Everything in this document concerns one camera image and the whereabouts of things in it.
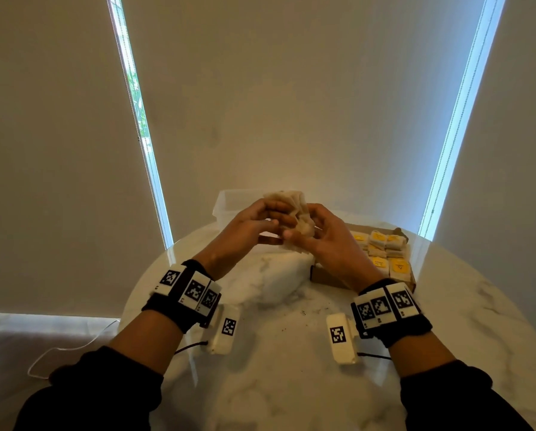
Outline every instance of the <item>right hand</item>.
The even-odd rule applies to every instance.
[[[312,253],[316,260],[346,286],[359,293],[384,278],[340,218],[322,204],[308,204],[316,225],[315,236],[306,237],[296,230],[282,233],[285,241]]]

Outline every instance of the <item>white marble surface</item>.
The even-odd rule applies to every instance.
[[[348,213],[347,222],[389,224]],[[120,328],[148,298],[174,261],[192,257],[218,233],[205,226],[178,241],[142,275]],[[494,389],[536,429],[536,332],[499,289],[440,246],[406,231],[418,283],[415,296],[434,332],[460,360],[486,371]],[[250,253],[219,283],[222,301],[239,304],[243,317],[234,348],[210,356],[198,348],[171,362],[153,429],[218,431],[404,430],[399,378],[393,364],[364,357],[334,362],[325,317],[350,315],[353,294],[312,284],[311,257]],[[198,341],[196,326],[183,344]],[[387,354],[375,340],[363,352]]]

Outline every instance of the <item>cardboard box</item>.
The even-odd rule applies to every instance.
[[[404,236],[406,239],[406,243],[408,242],[409,238],[406,236],[401,228],[396,228],[393,230],[387,229],[387,228],[378,228],[378,227],[370,227],[367,225],[356,225],[356,224],[346,224],[351,231],[359,231],[361,233],[370,234],[372,231],[377,230],[380,231],[383,234],[397,234],[398,236]],[[406,254],[406,260],[409,261],[409,248],[408,253]],[[326,269],[324,269],[321,266],[316,265],[317,260],[314,260],[314,263],[312,267],[310,268],[310,281],[314,283],[319,284],[325,284],[326,286],[332,286],[332,287],[338,287],[340,289],[347,289],[348,287],[342,283],[340,280],[338,280],[334,275],[330,274]],[[406,282],[408,287],[412,292],[415,292],[415,277],[413,275],[413,269],[411,272],[412,280],[410,282]]]

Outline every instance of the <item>yellow label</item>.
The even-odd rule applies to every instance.
[[[386,240],[386,235],[380,233],[379,231],[372,231],[371,237],[373,240],[379,240],[380,242],[383,242],[384,240]]]
[[[387,260],[383,259],[381,257],[372,257],[372,262],[379,268],[386,268],[387,267]]]
[[[410,264],[405,259],[392,259],[391,270],[399,274],[409,274]]]

